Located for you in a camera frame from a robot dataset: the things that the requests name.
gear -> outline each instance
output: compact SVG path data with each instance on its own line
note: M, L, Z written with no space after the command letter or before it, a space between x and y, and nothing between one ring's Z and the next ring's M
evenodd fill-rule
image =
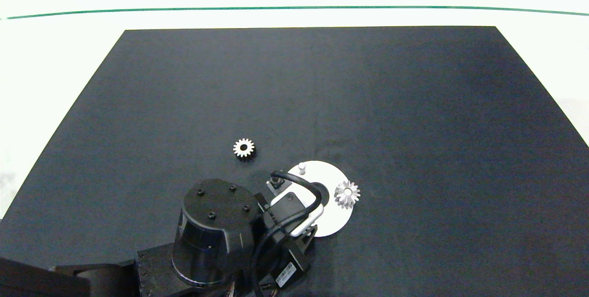
M360 199L360 189L354 182L344 181L337 185L333 196L341 208L351 209Z
M235 142L233 153L240 160L251 159L256 154L256 146L249 139L242 138Z

white floor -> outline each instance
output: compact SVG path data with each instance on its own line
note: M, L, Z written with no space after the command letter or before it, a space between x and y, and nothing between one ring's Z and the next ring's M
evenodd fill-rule
M236 6L484 6L589 12L589 0L0 0L0 218L125 29L497 26L589 143L589 16L455 9L106 12Z

barcode sticker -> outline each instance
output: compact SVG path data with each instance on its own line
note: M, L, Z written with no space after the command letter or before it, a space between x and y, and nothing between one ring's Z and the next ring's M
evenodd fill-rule
M282 270L282 273L276 278L276 283L280 288L290 279L291 276L296 272L296 267L293 265L292 262L289 262L288 265Z

black table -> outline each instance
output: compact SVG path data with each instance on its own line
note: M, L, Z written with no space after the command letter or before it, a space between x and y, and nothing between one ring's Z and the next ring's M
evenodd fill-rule
M258 145L237 161L238 138ZM170 243L183 194L320 159L362 198L285 296L589 294L589 150L496 28L125 31L0 223L48 268Z

cylindrical motor housing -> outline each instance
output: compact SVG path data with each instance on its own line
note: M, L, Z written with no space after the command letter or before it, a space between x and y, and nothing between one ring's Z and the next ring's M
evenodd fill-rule
M226 284L246 269L253 249L250 223L259 211L253 195L223 180L204 180L189 190L172 252L176 274L186 283Z

